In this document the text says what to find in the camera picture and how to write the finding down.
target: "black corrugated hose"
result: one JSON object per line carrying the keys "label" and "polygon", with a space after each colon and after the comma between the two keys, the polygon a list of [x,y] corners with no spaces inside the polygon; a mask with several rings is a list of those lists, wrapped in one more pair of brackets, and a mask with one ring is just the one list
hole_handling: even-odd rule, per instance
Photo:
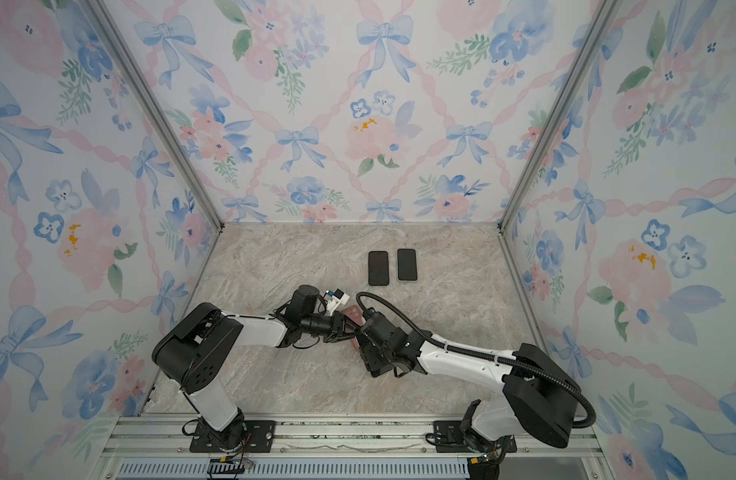
{"label": "black corrugated hose", "polygon": [[[355,295],[355,301],[357,302],[357,305],[360,307],[361,310],[363,311],[367,310],[365,308],[365,305],[363,305],[363,302],[361,301],[363,297],[371,298],[375,300],[376,302],[381,303],[386,308],[392,310],[392,312],[394,312],[395,315],[400,317],[402,321],[407,323],[416,333],[421,335],[421,337],[424,340],[428,341],[429,343],[441,349],[446,348],[445,343],[435,340],[431,338],[430,336],[428,336],[427,334],[425,334],[410,318],[408,318],[408,316],[405,313],[401,312],[399,308],[397,308],[392,303],[388,302],[387,300],[384,300],[382,297],[374,293],[359,292],[357,293],[357,295]],[[496,358],[496,356],[491,355],[490,353],[478,352],[476,350],[469,350],[469,349],[461,348],[460,346],[450,345],[448,346],[448,351],[459,353],[461,355],[472,356],[478,359],[487,360],[489,362],[495,362],[496,360],[498,360],[498,363],[503,363],[504,365],[509,365],[511,367],[517,367],[520,370],[523,370],[526,373],[530,373],[531,375],[537,378],[544,379],[548,382],[554,383],[561,389],[568,392],[568,394],[572,396],[574,400],[579,402],[581,406],[584,407],[584,410],[587,413],[587,417],[584,418],[583,420],[574,420],[574,423],[573,423],[574,428],[586,428],[586,427],[592,426],[592,424],[594,424],[594,421],[597,419],[597,414],[594,412],[594,408],[592,407],[592,404],[589,402],[589,400],[584,398],[584,395],[582,395],[582,393],[579,390],[575,389],[573,386],[567,384],[562,379],[559,379],[558,377],[554,376],[551,373],[547,373],[542,369],[539,369],[528,363],[521,362],[520,360],[509,359],[503,356]]]}

